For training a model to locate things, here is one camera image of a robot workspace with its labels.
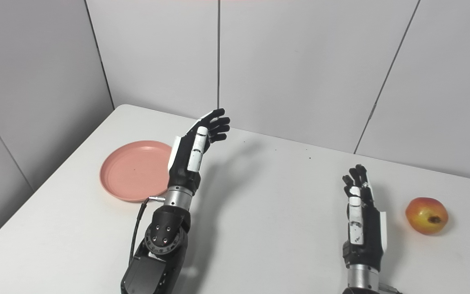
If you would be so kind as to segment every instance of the robot finger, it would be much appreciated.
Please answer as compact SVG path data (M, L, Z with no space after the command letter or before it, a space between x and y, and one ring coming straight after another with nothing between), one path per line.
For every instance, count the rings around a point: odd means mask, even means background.
M354 182L353 179L349 175L345 175L342 177L342 180L346 184L346 186L350 187L353 186Z
M366 168L361 164L357 164L355 169L358 171L358 175L360 175L360 180L362 181L362 184L367 183L368 179L367 179L367 170L366 170Z
M229 117L220 117L219 119L216 119L209 124L209 129L212 130L218 126L228 125L230 121L231 120Z
M355 180L355 186L362 186L362 181L360 181L360 175L358 174L358 171L355 168L349 169L349 174Z
M209 138L209 141L211 143L217 142L217 141L224 141L224 140L226 140L227 137L228 137L227 134L216 134L215 136L211 136Z
M226 113L224 108L218 108L200 118L200 120L211 121L214 118L221 117Z
M219 133L225 133L225 132L228 132L230 130L230 126L229 125L220 125L212 130L209 131L209 136L215 136L216 134L219 134Z

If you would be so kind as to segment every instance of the panel seam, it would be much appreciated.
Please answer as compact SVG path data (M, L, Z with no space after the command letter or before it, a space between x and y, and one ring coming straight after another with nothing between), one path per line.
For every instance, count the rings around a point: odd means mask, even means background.
M14 158L14 156L12 155L12 153L10 152L10 149L8 149L8 146L5 144L5 141L3 140L3 138L1 137L1 135L0 135L0 141L1 141L1 143L3 144L3 146L5 147L5 149L6 149L7 153L8 153L8 155L10 155L10 157L11 157L13 163L16 165L17 169L19 170L19 173L21 173L23 179L25 180L25 182L26 182L26 183L28 184L28 186L30 187L30 190L31 190L32 192L35 192L35 189L32 187L32 185L31 185L30 182L28 181L27 177L24 175L24 172L23 172L23 170L21 169L21 167L19 166L19 164L17 164L16 159Z
M95 47L97 48L97 55L99 56L99 62L101 63L101 69L103 71L104 81L106 82L106 89L108 90L108 96L110 97L110 102L112 102L112 108L115 110L115 104L113 103L112 92L110 91L110 85L108 84L108 77L106 76L106 71L104 70L103 58L101 57L101 50L99 49L99 43L97 43L97 37L95 35L95 30L93 28L92 17L90 16L90 9L88 8L88 2L86 2L86 0L84 0L84 5L86 6L86 14L88 14L90 28L92 28L93 41L95 42Z
M358 143L355 147L355 151L353 152L353 154L357 154L357 150L358 150L358 146L360 145L360 142L362 141L362 137L364 137L364 133L366 132L366 129L367 129L367 126L369 124L369 121L371 120L371 118L373 117L373 113L375 112L376 108L377 108L377 103L378 103L378 100L380 98L380 95L382 95L382 91L384 90L384 86L386 85L386 82L389 78L389 74L391 73L391 69L393 69L393 65L395 63L395 60L397 60L397 57L398 57L398 54L400 52L400 48L403 44L403 41L405 40L405 36L407 35L407 32L409 30L409 27L411 26L411 23L412 23L412 19L415 17L415 14L416 14L416 10L418 9L418 5L420 5L420 0L418 0L418 2L416 2L416 6L415 6L415 9L414 11L412 12L412 15L411 15L411 18L409 19L409 22L407 23L407 27L405 28L405 31L403 32L403 36L401 38L401 41L400 41L400 44L397 48L397 51L395 53L395 56L393 58L393 61L391 61L391 64L389 66L389 69L388 69L388 73L386 74L386 78L384 78L384 82L382 83L382 86L380 87L380 91L378 92L378 95L377 95L377 98L375 100L375 103L373 104L373 108L371 108L371 112L369 113L369 117L366 121L366 125L364 126L364 129L362 130L362 134L360 134L360 139L358 139Z
M217 0L217 109L220 108L220 0Z

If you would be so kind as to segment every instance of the table surface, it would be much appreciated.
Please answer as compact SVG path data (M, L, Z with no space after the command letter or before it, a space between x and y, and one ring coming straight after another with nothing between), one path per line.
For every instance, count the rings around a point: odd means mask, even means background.
M119 106L0 229L0 294L120 293L139 204L104 191L101 164L129 142L171 145L193 122ZM388 213L380 280L405 294L470 292L470 179L232 129L204 157L174 293L340 294L341 177L357 163ZM449 211L438 236L405 219L409 201L422 196ZM159 205L149 203L139 240Z

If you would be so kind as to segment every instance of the red apple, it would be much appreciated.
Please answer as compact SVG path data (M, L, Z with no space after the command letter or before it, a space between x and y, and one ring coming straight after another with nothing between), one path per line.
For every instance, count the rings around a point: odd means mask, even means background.
M413 229L425 235L440 232L449 220L443 204L427 197L412 199L405 209L405 216Z

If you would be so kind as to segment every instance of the robotic arm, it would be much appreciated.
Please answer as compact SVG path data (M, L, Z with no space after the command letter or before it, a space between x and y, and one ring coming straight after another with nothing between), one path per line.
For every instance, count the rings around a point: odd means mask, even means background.
M129 266L121 281L122 294L170 294L181 272L191 227L190 205L201 183L203 154L211 143L227 138L230 119L224 109L198 119L183 137L176 137L168 162L168 191L142 203L134 229ZM164 202L153 212L145 238L133 254L137 228L148 200Z
M348 240L343 245L348 269L344 294L377 294L380 263L388 245L386 213L375 208L366 168L358 164L349 174L342 178L349 199Z

